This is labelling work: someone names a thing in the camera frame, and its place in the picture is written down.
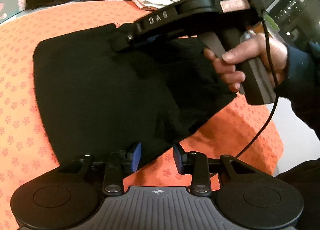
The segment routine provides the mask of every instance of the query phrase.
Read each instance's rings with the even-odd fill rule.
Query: ribbed gray surface
[[[92,218],[71,229],[248,230],[223,218],[210,199],[195,197],[185,187],[135,186],[125,195],[107,198]]]

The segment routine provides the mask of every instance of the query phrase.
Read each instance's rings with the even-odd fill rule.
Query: black sleeve
[[[320,46],[310,43],[308,52],[287,48],[288,73],[276,92],[320,138]]]

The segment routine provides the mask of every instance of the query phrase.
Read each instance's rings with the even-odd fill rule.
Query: crosshair symbol
[[[161,194],[163,191],[160,190],[160,189],[156,189],[156,190],[154,190],[153,192],[154,192],[155,194],[159,195],[159,194]]]

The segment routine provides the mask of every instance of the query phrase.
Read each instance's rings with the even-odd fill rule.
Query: silver bolt
[[[209,187],[205,185],[197,185],[193,188],[193,190],[197,193],[206,193],[209,191]]]
[[[121,187],[116,184],[111,184],[111,185],[106,186],[105,190],[109,193],[117,193],[117,192],[121,191]]]

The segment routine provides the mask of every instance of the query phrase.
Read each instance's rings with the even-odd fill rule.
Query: orange object
[[[0,25],[0,230],[18,228],[10,210],[12,193],[59,165],[42,126],[34,94],[32,55],[37,44],[73,31],[133,22],[147,13],[128,1],[80,2],[40,10]],[[236,155],[268,115],[266,107],[249,106],[243,96],[238,96],[181,144],[186,151],[204,152],[211,158]],[[272,174],[282,152],[283,144],[271,122],[241,159]],[[187,186],[190,179],[189,175],[178,174],[169,150],[124,183],[126,187]],[[212,188],[219,188],[215,177]]]

